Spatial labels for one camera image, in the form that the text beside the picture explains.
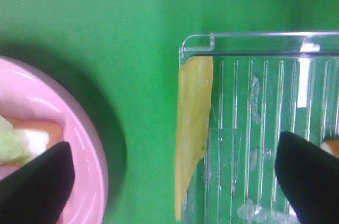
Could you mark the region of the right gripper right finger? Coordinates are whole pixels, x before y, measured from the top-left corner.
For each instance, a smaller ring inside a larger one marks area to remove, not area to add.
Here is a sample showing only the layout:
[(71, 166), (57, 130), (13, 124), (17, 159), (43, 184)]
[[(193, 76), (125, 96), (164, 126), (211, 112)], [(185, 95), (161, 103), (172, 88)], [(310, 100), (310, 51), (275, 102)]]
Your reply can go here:
[(280, 134), (275, 174), (300, 223), (338, 223), (338, 158), (303, 137)]

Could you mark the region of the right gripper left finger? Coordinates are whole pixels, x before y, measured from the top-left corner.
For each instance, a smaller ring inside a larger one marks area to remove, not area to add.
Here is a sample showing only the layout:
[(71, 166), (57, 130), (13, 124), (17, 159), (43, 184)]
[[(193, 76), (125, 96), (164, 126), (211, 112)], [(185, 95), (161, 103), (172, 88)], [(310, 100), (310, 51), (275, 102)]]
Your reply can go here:
[(74, 181), (70, 144), (59, 142), (1, 180), (1, 223), (57, 223)]

